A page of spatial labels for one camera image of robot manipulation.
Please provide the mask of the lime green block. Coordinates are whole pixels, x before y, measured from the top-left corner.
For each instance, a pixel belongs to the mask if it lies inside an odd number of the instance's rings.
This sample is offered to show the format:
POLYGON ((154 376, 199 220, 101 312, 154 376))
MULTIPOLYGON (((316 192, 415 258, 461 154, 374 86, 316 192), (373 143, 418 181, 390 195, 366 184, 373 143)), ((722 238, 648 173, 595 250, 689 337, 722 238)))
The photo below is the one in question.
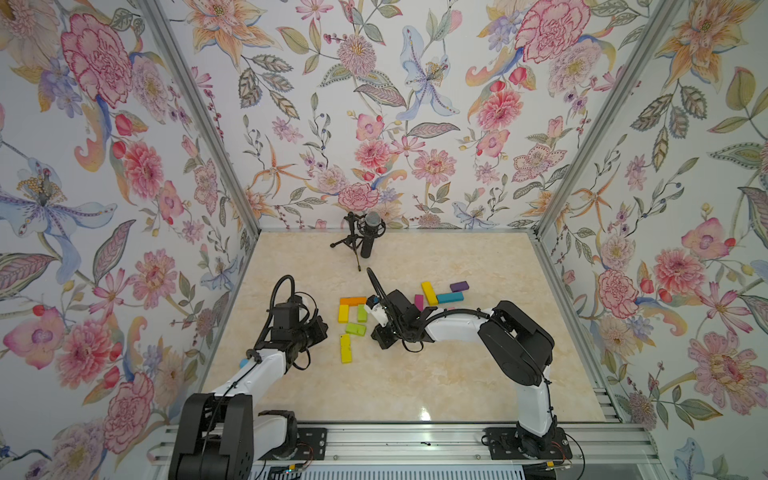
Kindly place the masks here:
POLYGON ((345 328, 345 333, 363 337, 366 334, 366 326, 357 323, 348 323, 345 328))
POLYGON ((356 315, 356 321, 358 323, 366 323, 368 318, 368 313, 366 310, 365 304, 360 304, 357 306, 357 315, 356 315))

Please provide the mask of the yellow short block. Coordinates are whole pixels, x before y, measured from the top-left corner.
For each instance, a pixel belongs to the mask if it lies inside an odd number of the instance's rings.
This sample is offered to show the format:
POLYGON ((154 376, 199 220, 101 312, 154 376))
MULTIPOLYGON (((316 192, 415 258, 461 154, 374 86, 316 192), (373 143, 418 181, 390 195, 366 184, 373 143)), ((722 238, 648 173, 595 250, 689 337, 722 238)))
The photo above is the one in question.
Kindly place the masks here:
POLYGON ((341 324, 346 324, 349 322, 349 313, 350 313, 350 306, 341 304, 338 308, 338 315, 337 315, 337 321, 341 324))

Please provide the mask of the yellow long block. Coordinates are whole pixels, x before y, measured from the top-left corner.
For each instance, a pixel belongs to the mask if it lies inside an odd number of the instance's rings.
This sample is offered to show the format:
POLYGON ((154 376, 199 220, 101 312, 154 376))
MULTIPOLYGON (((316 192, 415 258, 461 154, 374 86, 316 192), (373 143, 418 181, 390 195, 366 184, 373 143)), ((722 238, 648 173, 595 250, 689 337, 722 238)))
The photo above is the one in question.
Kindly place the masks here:
POLYGON ((349 334, 340 336, 340 358, 342 364, 349 364, 353 361, 351 337, 349 334))

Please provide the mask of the orange long block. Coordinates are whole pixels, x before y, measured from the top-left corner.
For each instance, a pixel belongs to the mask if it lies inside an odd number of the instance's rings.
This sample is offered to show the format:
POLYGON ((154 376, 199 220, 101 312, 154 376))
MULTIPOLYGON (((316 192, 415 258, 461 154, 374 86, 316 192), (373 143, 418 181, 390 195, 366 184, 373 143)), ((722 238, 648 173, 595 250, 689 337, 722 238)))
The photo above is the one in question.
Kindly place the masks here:
POLYGON ((342 306, 358 306, 366 302, 366 297, 344 297, 339 300, 339 304, 342 306))

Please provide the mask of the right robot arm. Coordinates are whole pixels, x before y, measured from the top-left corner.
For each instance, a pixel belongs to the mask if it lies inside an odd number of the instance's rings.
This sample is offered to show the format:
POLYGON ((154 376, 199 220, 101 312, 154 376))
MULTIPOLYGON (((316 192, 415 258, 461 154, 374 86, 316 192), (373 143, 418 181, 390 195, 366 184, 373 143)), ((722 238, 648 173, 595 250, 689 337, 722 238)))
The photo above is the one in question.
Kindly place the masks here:
POLYGON ((494 460, 565 462, 573 457, 551 401, 549 370, 554 338, 516 304, 491 309, 418 308, 400 291, 370 296, 366 312, 377 322, 372 338, 386 350, 396 343, 481 343, 516 386, 518 418, 512 427, 488 427, 481 443, 494 460))

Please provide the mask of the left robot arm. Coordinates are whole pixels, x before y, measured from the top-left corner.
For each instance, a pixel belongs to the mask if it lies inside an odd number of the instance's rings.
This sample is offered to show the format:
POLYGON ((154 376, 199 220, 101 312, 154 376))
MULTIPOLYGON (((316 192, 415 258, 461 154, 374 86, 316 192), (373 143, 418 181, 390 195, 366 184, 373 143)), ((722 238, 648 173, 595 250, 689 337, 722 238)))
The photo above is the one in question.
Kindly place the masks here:
POLYGON ((247 362, 225 384, 190 396, 183 405, 169 479, 248 479, 258 460, 283 459, 298 449, 296 415, 254 406, 296 365, 299 356, 327 338, 316 305, 301 294, 268 309, 265 330, 247 362))

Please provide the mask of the yellow upright block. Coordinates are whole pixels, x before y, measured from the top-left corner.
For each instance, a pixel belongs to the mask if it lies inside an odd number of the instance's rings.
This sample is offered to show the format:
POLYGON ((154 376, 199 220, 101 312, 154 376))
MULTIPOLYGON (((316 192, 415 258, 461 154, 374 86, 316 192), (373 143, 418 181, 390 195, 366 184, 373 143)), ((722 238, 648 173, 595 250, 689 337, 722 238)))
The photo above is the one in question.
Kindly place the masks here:
POLYGON ((432 284, 429 281, 422 282, 421 288, 427 304, 429 306, 437 306, 438 298, 432 284))

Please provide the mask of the teal block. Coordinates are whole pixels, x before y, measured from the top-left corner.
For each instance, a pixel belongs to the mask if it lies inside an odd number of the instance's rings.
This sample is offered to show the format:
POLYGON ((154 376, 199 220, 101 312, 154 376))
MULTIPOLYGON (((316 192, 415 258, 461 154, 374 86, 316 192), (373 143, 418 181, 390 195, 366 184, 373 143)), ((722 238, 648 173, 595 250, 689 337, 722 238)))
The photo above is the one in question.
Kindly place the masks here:
POLYGON ((464 300, 464 294, 459 292, 450 292, 437 295, 437 302, 439 304, 462 302, 464 300))

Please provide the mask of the purple block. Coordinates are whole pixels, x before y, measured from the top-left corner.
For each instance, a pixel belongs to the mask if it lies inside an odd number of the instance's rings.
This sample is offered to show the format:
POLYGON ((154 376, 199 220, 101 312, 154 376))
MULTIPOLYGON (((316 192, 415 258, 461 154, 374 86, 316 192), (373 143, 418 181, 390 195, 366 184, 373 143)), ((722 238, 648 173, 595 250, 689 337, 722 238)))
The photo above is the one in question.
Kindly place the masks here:
POLYGON ((452 293, 464 292, 469 290, 470 286, 467 281, 461 281, 461 282, 452 283, 450 285, 450 289, 452 293))

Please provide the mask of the black microphone tripod stand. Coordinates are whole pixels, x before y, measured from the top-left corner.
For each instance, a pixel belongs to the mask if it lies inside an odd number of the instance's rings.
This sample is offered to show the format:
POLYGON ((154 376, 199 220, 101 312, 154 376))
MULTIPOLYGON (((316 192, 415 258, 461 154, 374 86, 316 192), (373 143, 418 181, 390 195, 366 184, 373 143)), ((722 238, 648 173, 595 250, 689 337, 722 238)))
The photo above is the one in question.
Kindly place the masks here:
POLYGON ((345 215, 344 220, 348 224, 349 233, 343 239, 331 243, 330 247, 336 248, 339 245, 347 246, 355 254, 358 270, 361 271, 362 267, 360 259, 368 259, 371 254, 371 242, 365 230, 365 217, 355 214, 354 212, 349 212, 345 215))

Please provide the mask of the black mesh microphone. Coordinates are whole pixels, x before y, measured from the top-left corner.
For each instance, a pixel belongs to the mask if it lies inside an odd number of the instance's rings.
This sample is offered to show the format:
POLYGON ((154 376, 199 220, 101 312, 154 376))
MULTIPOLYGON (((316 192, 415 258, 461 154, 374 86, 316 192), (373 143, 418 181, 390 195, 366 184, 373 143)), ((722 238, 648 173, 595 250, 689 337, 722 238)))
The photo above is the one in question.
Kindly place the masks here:
POLYGON ((360 220, 360 234, 362 236, 361 256, 368 259, 373 250, 375 240, 386 232, 386 223, 378 212, 371 211, 360 220))

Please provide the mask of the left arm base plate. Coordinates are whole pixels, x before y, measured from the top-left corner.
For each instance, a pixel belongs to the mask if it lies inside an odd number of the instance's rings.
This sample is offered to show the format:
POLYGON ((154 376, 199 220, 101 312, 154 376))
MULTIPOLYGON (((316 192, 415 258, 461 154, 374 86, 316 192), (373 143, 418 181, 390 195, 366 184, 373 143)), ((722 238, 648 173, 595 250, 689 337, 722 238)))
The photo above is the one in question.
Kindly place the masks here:
POLYGON ((326 428, 299 427, 296 433, 289 435, 286 446, 276 447, 264 455, 260 461, 315 461, 324 460, 328 445, 326 428))

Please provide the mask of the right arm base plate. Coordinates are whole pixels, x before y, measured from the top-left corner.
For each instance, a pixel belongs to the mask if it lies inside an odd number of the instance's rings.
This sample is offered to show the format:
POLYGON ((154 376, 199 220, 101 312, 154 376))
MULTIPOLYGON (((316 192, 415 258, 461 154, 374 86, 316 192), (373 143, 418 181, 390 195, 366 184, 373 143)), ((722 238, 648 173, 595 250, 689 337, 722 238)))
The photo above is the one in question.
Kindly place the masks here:
POLYGON ((492 460, 533 460, 564 462, 573 458, 565 431, 555 427, 537 437, 518 427, 489 427, 483 431, 481 444, 492 460))

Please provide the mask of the aluminium front rail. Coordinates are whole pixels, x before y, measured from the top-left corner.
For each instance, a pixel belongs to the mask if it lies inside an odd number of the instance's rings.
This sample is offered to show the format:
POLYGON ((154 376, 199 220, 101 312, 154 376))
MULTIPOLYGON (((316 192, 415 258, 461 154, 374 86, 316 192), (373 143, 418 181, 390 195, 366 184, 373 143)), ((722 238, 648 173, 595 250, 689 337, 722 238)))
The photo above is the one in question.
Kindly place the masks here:
MULTIPOLYGON (((319 423, 299 430, 323 429, 324 458, 313 466, 364 464, 492 465, 481 437, 493 424, 482 423, 319 423)), ((580 465, 658 464, 650 435, 625 423, 563 423, 573 462, 580 465)))

